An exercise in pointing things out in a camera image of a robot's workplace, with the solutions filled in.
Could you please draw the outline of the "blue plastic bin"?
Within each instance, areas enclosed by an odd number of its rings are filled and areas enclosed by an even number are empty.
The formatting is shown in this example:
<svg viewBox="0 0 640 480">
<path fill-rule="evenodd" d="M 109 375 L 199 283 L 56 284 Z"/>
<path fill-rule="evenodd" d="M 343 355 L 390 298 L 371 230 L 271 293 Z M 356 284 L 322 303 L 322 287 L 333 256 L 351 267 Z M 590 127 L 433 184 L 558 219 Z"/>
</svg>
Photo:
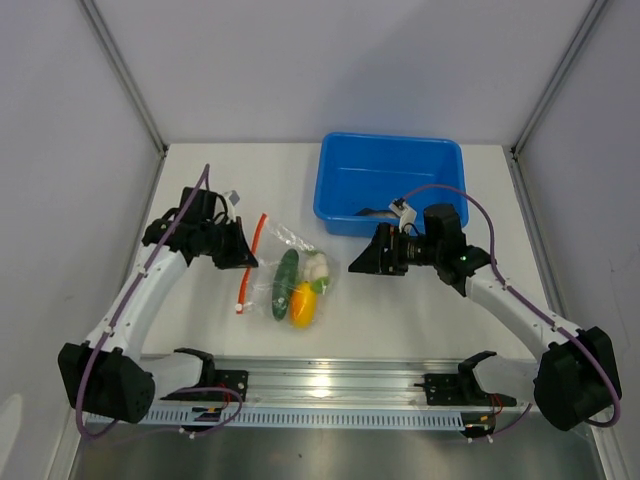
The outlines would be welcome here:
<svg viewBox="0 0 640 480">
<path fill-rule="evenodd" d="M 469 213 L 460 146 L 447 139 L 333 132 L 321 144 L 313 210 L 328 233 L 371 238 L 380 217 L 364 209 L 386 210 L 404 197 L 417 212 L 432 204 L 455 207 L 461 223 Z"/>
</svg>

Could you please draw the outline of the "green cucumber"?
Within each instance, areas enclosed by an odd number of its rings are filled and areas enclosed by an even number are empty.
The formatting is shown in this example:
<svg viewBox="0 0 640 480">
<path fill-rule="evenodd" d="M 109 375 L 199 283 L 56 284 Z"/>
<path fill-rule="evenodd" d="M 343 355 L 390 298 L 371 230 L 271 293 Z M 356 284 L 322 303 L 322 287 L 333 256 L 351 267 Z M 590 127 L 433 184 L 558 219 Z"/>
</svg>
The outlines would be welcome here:
<svg viewBox="0 0 640 480">
<path fill-rule="evenodd" d="M 284 319 L 296 287 L 299 253 L 288 249 L 282 256 L 272 282 L 271 312 L 275 320 Z"/>
</svg>

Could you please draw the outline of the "clear zip bag orange zipper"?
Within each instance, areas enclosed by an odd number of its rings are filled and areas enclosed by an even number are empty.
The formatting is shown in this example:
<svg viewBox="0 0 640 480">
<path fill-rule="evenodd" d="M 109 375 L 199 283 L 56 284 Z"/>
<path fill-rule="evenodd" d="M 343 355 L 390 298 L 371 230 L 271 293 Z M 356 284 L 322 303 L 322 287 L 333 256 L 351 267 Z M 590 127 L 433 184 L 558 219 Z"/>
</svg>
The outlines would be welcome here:
<svg viewBox="0 0 640 480">
<path fill-rule="evenodd" d="M 258 265 L 245 269 L 235 313 L 300 330 L 316 323 L 336 284 L 334 259 L 267 214 L 260 216 L 250 252 Z"/>
</svg>

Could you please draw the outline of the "grey toy fish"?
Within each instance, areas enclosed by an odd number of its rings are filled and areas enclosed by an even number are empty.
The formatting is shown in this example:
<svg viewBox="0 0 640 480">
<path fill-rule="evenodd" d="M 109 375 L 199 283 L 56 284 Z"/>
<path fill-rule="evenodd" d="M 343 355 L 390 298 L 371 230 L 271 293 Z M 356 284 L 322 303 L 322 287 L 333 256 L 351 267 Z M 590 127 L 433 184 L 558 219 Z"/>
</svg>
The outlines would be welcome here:
<svg viewBox="0 0 640 480">
<path fill-rule="evenodd" d="M 399 219 L 399 216 L 390 209 L 371 209 L 363 208 L 355 213 L 358 217 L 368 218 L 384 218 L 384 219 Z"/>
</svg>

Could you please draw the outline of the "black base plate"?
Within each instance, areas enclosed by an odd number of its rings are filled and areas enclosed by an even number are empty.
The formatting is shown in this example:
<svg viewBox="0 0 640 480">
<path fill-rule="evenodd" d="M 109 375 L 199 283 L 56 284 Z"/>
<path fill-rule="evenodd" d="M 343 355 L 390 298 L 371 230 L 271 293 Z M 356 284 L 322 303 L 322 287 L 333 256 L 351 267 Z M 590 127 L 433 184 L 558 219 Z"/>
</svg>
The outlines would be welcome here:
<svg viewBox="0 0 640 480">
<path fill-rule="evenodd" d="M 414 384 L 420 388 L 430 406 L 503 406 L 515 407 L 515 398 L 483 391 L 470 374 L 424 374 Z"/>
<path fill-rule="evenodd" d="M 205 388 L 199 392 L 171 393 L 162 397 L 165 401 L 186 401 L 186 402 L 218 402 L 236 403 L 237 398 L 228 392 L 212 391 L 212 388 L 224 388 L 236 392 L 246 399 L 248 389 L 249 372 L 247 370 L 217 370 L 210 379 L 199 381 L 195 388 Z"/>
</svg>

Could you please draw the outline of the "white green cauliflower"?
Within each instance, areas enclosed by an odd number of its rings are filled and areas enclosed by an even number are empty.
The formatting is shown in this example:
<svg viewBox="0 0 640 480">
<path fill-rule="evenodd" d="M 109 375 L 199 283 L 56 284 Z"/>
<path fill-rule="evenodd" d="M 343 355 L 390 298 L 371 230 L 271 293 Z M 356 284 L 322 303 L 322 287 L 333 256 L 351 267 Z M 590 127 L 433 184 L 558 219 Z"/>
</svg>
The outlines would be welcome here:
<svg viewBox="0 0 640 480">
<path fill-rule="evenodd" d="M 309 283 L 326 280 L 330 277 L 329 262 L 324 253 L 316 252 L 307 257 L 302 277 Z"/>
</svg>

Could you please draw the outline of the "left aluminium frame post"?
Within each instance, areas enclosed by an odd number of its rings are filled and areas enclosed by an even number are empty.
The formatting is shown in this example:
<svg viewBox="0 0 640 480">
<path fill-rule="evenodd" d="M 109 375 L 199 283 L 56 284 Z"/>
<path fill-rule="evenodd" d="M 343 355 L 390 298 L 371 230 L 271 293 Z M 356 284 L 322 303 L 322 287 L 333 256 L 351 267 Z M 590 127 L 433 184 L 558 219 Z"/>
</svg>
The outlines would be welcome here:
<svg viewBox="0 0 640 480">
<path fill-rule="evenodd" d="M 94 0 L 78 0 L 77 5 L 96 37 L 109 67 L 120 84 L 129 105 L 141 123 L 154 150 L 163 158 L 166 155 L 168 146 L 98 3 Z"/>
</svg>

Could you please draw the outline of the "green grape bunch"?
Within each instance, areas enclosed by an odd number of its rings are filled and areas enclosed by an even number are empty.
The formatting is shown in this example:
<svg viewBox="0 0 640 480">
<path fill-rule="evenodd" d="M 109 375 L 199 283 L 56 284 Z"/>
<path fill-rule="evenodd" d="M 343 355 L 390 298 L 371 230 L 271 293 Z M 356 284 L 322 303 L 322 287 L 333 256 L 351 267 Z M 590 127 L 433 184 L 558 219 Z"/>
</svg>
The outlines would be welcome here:
<svg viewBox="0 0 640 480">
<path fill-rule="evenodd" d="M 328 276 L 320 277 L 311 282 L 312 290 L 318 295 L 325 295 L 329 289 L 331 279 Z"/>
</svg>

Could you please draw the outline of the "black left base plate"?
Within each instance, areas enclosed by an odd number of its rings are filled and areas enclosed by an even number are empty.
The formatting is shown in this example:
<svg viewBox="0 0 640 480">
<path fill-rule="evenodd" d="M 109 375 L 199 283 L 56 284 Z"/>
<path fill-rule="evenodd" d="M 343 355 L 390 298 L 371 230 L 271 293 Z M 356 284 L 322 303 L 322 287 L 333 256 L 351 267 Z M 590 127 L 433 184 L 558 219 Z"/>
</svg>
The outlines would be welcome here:
<svg viewBox="0 0 640 480">
<path fill-rule="evenodd" d="M 186 401 L 186 402 L 218 402 L 236 403 L 237 398 L 228 392 L 212 391 L 212 388 L 224 388 L 236 392 L 246 399 L 248 389 L 249 372 L 247 370 L 217 370 L 210 379 L 199 381 L 195 388 L 205 388 L 199 392 L 171 393 L 162 397 L 165 401 Z"/>
</svg>

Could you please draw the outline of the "right aluminium frame post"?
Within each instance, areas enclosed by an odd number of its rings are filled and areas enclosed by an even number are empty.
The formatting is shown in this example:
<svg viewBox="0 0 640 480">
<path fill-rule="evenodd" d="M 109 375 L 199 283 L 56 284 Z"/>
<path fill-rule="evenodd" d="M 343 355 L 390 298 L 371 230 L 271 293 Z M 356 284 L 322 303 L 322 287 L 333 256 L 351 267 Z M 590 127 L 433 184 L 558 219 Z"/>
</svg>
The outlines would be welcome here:
<svg viewBox="0 0 640 480">
<path fill-rule="evenodd" d="M 614 2 L 610 0 L 593 0 L 589 2 L 586 13 L 579 21 L 575 32 L 572 34 L 569 43 L 560 55 L 532 111 L 527 116 L 510 148 L 510 155 L 515 161 L 519 160 L 527 143 L 541 126 L 546 114 L 554 104 L 556 97 L 569 79 L 580 56 L 585 51 L 588 42 L 604 19 L 607 10 L 613 4 Z"/>
</svg>

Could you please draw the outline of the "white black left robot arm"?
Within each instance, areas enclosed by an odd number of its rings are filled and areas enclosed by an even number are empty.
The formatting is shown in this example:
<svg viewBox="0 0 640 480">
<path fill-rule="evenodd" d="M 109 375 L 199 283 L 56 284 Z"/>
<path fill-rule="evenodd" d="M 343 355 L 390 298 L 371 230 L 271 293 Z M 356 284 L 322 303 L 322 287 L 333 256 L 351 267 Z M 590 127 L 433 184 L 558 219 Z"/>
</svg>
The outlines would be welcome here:
<svg viewBox="0 0 640 480">
<path fill-rule="evenodd" d="M 70 406 L 137 423 L 157 400 L 225 401 L 213 355 L 178 348 L 145 361 L 142 347 L 160 308 L 192 262 L 206 257 L 219 270 L 255 268 L 235 212 L 235 191 L 186 187 L 178 206 L 145 229 L 136 264 L 108 312 L 84 341 L 65 343 L 58 366 Z"/>
</svg>

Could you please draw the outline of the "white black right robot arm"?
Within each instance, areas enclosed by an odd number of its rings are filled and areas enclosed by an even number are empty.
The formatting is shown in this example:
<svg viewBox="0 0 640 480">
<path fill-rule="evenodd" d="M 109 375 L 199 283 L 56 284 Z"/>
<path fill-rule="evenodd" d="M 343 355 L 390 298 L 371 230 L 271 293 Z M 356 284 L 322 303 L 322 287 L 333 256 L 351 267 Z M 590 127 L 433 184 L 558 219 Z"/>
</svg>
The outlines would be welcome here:
<svg viewBox="0 0 640 480">
<path fill-rule="evenodd" d="M 381 223 L 365 250 L 349 265 L 351 273 L 403 276 L 411 266 L 428 266 L 459 295 L 492 314 L 528 349 L 532 360 L 511 360 L 484 351 L 461 362 L 458 395 L 479 403 L 490 394 L 534 404 L 555 428 L 581 423 L 608 428 L 617 423 L 622 397 L 613 345 L 600 328 L 584 330 L 536 306 L 497 269 L 495 258 L 468 244 L 450 204 L 425 208 L 425 231 Z M 612 417 L 595 417 L 611 408 Z"/>
</svg>

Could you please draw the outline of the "yellow orange mango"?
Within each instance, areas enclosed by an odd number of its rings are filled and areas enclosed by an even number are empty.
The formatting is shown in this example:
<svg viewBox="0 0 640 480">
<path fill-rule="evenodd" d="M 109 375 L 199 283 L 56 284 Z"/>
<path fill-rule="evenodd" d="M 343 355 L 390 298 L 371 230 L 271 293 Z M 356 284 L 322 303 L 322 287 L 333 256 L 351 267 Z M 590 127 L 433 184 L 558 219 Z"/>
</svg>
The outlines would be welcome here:
<svg viewBox="0 0 640 480">
<path fill-rule="evenodd" d="M 317 294 L 310 282 L 300 283 L 293 291 L 290 301 L 290 321 L 295 328 L 308 328 L 314 319 Z"/>
</svg>

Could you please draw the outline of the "aluminium frame post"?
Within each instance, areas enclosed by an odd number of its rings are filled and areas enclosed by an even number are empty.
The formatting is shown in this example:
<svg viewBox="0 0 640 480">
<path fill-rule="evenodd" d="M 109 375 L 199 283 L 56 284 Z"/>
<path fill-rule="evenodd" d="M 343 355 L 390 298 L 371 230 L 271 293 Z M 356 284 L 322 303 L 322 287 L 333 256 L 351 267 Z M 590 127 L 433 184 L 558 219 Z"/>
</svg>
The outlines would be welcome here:
<svg viewBox="0 0 640 480">
<path fill-rule="evenodd" d="M 569 79 L 580 56 L 585 51 L 588 42 L 604 19 L 607 10 L 613 4 L 614 2 L 610 0 L 593 0 L 589 2 L 586 13 L 579 21 L 575 32 L 572 34 L 569 43 L 560 55 L 532 111 L 527 116 L 510 148 L 510 155 L 515 161 L 519 160 L 527 143 L 541 126 L 546 114 L 554 104 L 556 97 Z"/>
<path fill-rule="evenodd" d="M 163 158 L 166 155 L 168 146 L 98 3 L 94 0 L 78 0 L 77 5 L 96 37 L 109 67 L 120 84 L 129 105 L 141 123 L 154 150 Z"/>
</svg>

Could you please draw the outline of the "aluminium mounting rail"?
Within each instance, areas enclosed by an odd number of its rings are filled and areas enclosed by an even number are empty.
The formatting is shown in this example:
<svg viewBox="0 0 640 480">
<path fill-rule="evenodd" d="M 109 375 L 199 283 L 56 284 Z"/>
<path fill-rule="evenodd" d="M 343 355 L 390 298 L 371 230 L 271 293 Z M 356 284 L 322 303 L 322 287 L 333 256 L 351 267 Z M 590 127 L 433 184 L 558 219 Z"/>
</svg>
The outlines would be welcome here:
<svg viewBox="0 0 640 480">
<path fill-rule="evenodd" d="M 195 385 L 210 379 L 217 370 L 247 370 L 249 372 L 246 399 L 224 388 L 212 391 L 228 392 L 237 402 L 262 401 L 329 401 L 361 403 L 365 400 L 413 401 L 424 392 L 414 386 L 424 374 L 470 374 L 465 364 L 446 372 L 411 373 L 406 368 L 385 366 L 381 370 L 358 368 L 353 364 L 338 365 L 309 361 L 300 367 L 288 368 L 278 362 L 273 366 L 261 361 L 251 367 L 243 362 L 223 361 L 217 364 L 213 356 L 189 349 L 170 356 L 136 364 L 119 353 L 100 352 L 95 361 L 89 359 L 91 349 L 67 344 L 58 356 L 58 366 L 71 406 L 83 412 L 111 420 L 135 424 L 156 404 L 211 406 L 222 409 L 234 403 L 165 401 L 171 393 L 199 392 Z"/>
</svg>

